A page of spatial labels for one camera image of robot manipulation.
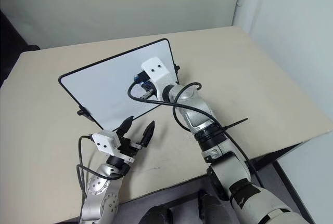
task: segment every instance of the black connector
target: black connector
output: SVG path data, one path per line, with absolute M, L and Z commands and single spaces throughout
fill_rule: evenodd
M 118 168 L 120 176 L 125 176 L 131 168 L 127 163 L 124 162 L 124 159 L 113 155 L 109 156 L 106 163 Z
M 211 124 L 205 129 L 194 134 L 202 151 L 206 151 L 225 141 L 227 138 L 223 130 L 216 124 Z
M 137 77 L 134 78 L 134 81 L 138 84 L 138 83 L 145 83 L 148 80 L 150 80 L 150 77 L 148 76 L 148 74 L 145 71 L 140 72 Z

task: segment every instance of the floor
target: floor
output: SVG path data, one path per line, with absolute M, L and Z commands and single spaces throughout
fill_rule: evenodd
M 272 165 L 268 165 L 259 171 L 265 187 L 274 193 L 278 198 L 285 202 L 293 211 L 299 213 L 299 210 L 292 200 L 290 194 L 285 188 L 279 175 L 275 171 Z M 199 189 L 205 189 L 207 192 L 214 194 L 214 190 L 210 185 L 208 177 L 200 177 L 190 182 L 184 183 L 180 186 L 165 189 L 154 194 L 150 194 L 145 197 L 121 204 L 118 214 L 113 224 L 128 224 L 139 223 L 142 216 L 151 207 L 160 205 L 188 194 L 192 194 Z M 231 208 L 229 202 L 223 202 L 226 210 L 228 211 L 234 224 L 238 224 L 237 217 Z M 171 209 L 173 213 L 174 224 L 178 223 L 202 223 L 198 217 L 197 200 L 192 200 L 184 204 L 178 205 Z

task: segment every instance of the black clip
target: black clip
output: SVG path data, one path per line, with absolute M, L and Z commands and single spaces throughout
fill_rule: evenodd
M 173 64 L 173 67 L 175 68 L 176 74 L 178 74 L 179 69 L 181 68 L 179 65 Z
M 80 109 L 76 112 L 79 116 L 85 116 L 87 119 L 94 122 L 94 119 L 86 108 L 84 108 L 83 106 L 79 106 L 79 108 Z
M 139 143 L 139 145 L 141 145 L 142 147 L 147 147 L 151 138 L 152 138 L 152 134 L 154 134 L 154 129 L 155 129 L 155 121 L 152 121 L 147 128 L 145 129 L 144 133 L 143 133 L 143 138 L 141 140 L 141 142 Z
M 118 137 L 123 137 L 125 135 L 125 133 L 127 133 L 127 131 L 129 131 L 129 129 L 132 126 L 133 118 L 134 118 L 134 116 L 130 116 L 121 123 L 121 125 L 119 126 L 119 128 L 116 131 Z

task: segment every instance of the robotic arm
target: robotic arm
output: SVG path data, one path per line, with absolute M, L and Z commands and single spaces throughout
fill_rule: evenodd
M 221 125 L 214 120 L 211 108 L 192 87 L 179 94 L 184 86 L 174 82 L 159 58 L 145 61 L 142 64 L 142 72 L 134 81 L 146 90 L 146 94 L 138 101 L 149 102 L 151 100 L 147 98 L 155 95 L 161 103 L 167 102 L 167 105 L 172 105 L 177 98 L 178 105 L 193 107 L 212 116 L 177 107 L 188 129 L 198 141 L 205 162 L 210 163 L 207 173 L 218 196 L 221 200 L 231 202 L 241 223 L 308 223 L 271 192 L 251 182 L 245 158 L 224 134 Z
M 132 116 L 127 118 L 116 132 L 104 129 L 92 134 L 91 138 L 97 149 L 108 154 L 109 158 L 97 169 L 99 176 L 92 175 L 87 183 L 87 197 L 82 207 L 80 223 L 112 223 L 118 210 L 118 192 L 123 176 L 130 170 L 137 152 L 148 146 L 155 128 L 152 121 L 144 131 L 142 140 L 134 143 L 123 137 L 132 121 Z

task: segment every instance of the white bracket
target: white bracket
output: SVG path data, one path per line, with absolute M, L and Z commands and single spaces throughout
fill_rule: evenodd
M 115 132 L 103 129 L 99 133 L 92 134 L 92 138 L 99 151 L 119 157 L 130 163 L 134 162 L 134 158 L 124 155 L 118 150 L 121 144 L 119 137 Z
M 168 85 L 176 85 L 171 73 L 158 57 L 153 57 L 143 62 L 141 69 L 150 77 L 157 91 L 157 99 L 163 101 L 162 93 Z

